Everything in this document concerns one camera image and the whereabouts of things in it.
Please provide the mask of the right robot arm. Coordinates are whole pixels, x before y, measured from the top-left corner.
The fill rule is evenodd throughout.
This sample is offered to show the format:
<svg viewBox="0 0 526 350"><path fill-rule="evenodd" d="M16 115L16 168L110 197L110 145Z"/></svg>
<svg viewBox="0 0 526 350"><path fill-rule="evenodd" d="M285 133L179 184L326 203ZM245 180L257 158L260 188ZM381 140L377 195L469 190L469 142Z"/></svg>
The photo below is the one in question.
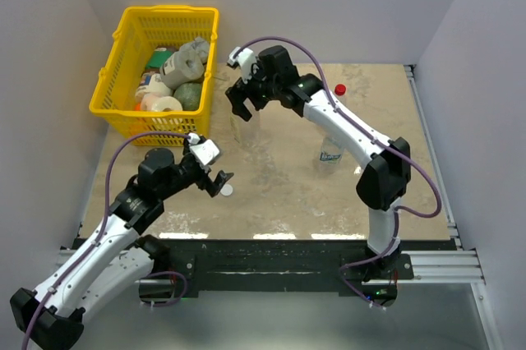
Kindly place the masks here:
<svg viewBox="0 0 526 350"><path fill-rule="evenodd" d="M366 267L371 276L385 278L395 269L391 254L399 247L395 206L411 179L410 166L404 159L410 153L408 142L403 138L391 140L370 128L326 90L319 77L300 75L283 46L259 54L236 47L227 64L241 71L240 78L226 91L233 114L249 121L252 114L247 101L255 110L277 101L320 127L360 164L362 174L356 190L369 211L370 255Z"/></svg>

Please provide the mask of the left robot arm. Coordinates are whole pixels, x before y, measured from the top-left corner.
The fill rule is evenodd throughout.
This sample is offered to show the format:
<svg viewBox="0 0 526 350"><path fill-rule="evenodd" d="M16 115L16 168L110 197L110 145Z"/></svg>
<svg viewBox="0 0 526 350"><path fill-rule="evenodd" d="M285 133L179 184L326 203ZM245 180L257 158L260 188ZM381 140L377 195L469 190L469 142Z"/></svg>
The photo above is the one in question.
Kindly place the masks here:
<svg viewBox="0 0 526 350"><path fill-rule="evenodd" d="M149 150L136 175L115 199L104 199L99 226L58 270L34 289L20 288L10 299L22 348L70 349L85 324L139 279L161 278L170 268L168 251L145 230L164 212L164 201L195 185L217 196L232 177L210 168L220 148L204 136L183 136L180 160L166 148Z"/></svg>

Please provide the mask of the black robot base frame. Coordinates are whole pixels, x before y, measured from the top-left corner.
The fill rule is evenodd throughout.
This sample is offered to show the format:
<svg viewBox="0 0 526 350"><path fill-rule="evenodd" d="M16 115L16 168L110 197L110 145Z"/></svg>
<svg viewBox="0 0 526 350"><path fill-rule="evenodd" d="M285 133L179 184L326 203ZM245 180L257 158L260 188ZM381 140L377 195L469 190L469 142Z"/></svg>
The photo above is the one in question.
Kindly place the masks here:
<svg viewBox="0 0 526 350"><path fill-rule="evenodd" d="M410 256L401 251L372 259L355 240L158 240L141 241L155 257L154 276L138 284L143 302L198 297L203 292L361 291L388 306L398 285L413 279Z"/></svg>

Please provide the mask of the red bottle cap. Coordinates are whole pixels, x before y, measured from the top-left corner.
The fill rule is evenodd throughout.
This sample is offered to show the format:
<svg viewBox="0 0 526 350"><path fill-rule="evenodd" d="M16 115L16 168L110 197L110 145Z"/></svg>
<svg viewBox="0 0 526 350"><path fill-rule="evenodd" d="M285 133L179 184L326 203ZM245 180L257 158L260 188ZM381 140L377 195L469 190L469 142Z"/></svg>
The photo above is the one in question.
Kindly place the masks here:
<svg viewBox="0 0 526 350"><path fill-rule="evenodd" d="M346 86L343 85L343 84L337 84L337 86L335 87L335 94L338 95L338 96L342 96L346 93Z"/></svg>

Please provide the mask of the white bottle cap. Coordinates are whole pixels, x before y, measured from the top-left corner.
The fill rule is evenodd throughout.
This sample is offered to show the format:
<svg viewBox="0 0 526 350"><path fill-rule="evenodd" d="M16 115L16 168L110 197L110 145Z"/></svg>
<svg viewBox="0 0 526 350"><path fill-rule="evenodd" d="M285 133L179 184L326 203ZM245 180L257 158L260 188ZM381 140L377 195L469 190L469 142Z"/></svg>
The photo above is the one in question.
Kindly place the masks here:
<svg viewBox="0 0 526 350"><path fill-rule="evenodd" d="M229 184L224 185L220 190L220 194L222 196L231 196L233 194L233 187Z"/></svg>

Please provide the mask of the clear labelled bottle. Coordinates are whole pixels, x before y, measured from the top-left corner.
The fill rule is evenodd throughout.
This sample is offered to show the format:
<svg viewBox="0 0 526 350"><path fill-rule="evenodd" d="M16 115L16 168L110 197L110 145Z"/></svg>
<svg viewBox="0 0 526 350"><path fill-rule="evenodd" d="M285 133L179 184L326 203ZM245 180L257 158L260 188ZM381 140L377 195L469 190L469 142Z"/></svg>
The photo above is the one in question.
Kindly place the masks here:
<svg viewBox="0 0 526 350"><path fill-rule="evenodd" d="M334 137L325 135L316 156L316 169L322 174L334 173L341 162L344 154L344 147Z"/></svg>

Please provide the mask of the clear bottle with red ring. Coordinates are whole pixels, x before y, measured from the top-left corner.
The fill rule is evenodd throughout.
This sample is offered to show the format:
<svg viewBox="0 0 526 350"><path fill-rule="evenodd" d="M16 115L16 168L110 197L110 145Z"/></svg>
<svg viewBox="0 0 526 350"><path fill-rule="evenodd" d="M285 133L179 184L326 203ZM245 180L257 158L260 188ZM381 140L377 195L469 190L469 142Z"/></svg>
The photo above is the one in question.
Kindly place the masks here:
<svg viewBox="0 0 526 350"><path fill-rule="evenodd" d="M334 95L336 100L338 101L338 105L340 107L346 107L347 106L347 100L348 100L348 89L346 85L344 84L337 84L334 88Z"/></svg>

